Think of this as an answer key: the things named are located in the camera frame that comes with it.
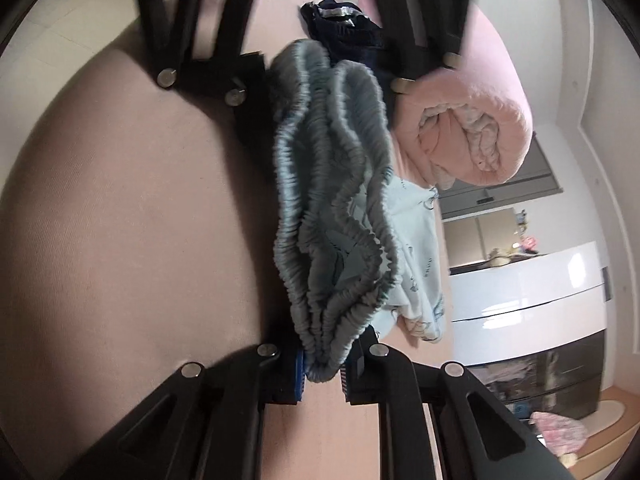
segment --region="white cabinet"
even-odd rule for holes
[[[454,359],[486,364],[534,354],[606,328],[594,242],[451,277]]]

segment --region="dark navy cloth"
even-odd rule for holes
[[[321,9],[348,7],[357,10],[354,16],[324,18]],[[378,52],[383,48],[382,29],[373,23],[355,4],[335,0],[309,2],[300,7],[309,37],[322,43],[329,52],[331,64],[343,59],[362,63],[374,70]]]

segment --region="fabric bundle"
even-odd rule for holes
[[[358,5],[379,20],[374,0]],[[529,102],[502,38],[475,4],[458,62],[411,83],[396,101],[394,171],[420,186],[502,184],[529,151]]]
[[[373,324],[389,330],[398,311],[418,314],[410,326],[437,340],[443,312],[436,192],[394,176],[376,78],[348,60],[332,68],[324,48],[310,40],[294,42],[277,56],[271,76],[279,122],[274,259],[308,378],[330,380],[364,329]],[[416,214],[407,215],[407,208]],[[412,244],[423,249],[416,259]],[[431,286],[421,286],[425,282]],[[414,302],[423,312],[409,309],[409,294],[423,297]]]

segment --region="pink blanket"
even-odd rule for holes
[[[373,0],[359,0],[377,19]],[[500,35],[472,4],[462,65],[441,68],[398,96],[392,128],[396,173],[421,186],[452,186],[456,178],[490,186],[517,171],[529,150],[532,117]]]

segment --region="metal rivet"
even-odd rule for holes
[[[239,106],[246,99],[246,90],[233,88],[225,94],[225,103],[229,106]]]
[[[447,366],[444,367],[444,371],[451,377],[462,377],[465,373],[465,369],[460,363],[448,363]]]
[[[258,346],[258,355],[260,357],[273,357],[278,353],[278,347],[276,345],[272,345],[271,343],[265,343],[264,345]]]
[[[402,77],[396,77],[391,82],[391,89],[396,94],[408,94],[414,87],[415,81],[413,79],[404,79]]]
[[[460,56],[460,54],[454,54],[453,52],[447,52],[442,57],[442,62],[449,68],[460,68],[460,65],[462,64],[462,56]]]
[[[383,345],[382,343],[376,343],[375,345],[371,345],[369,347],[369,353],[371,355],[375,355],[376,357],[386,357],[389,355],[389,347],[387,345]]]
[[[174,85],[177,77],[178,73],[174,68],[165,68],[158,74],[157,81],[162,88],[169,88]]]
[[[198,363],[187,363],[182,367],[180,371],[183,377],[191,379],[200,375],[202,366],[200,366]]]

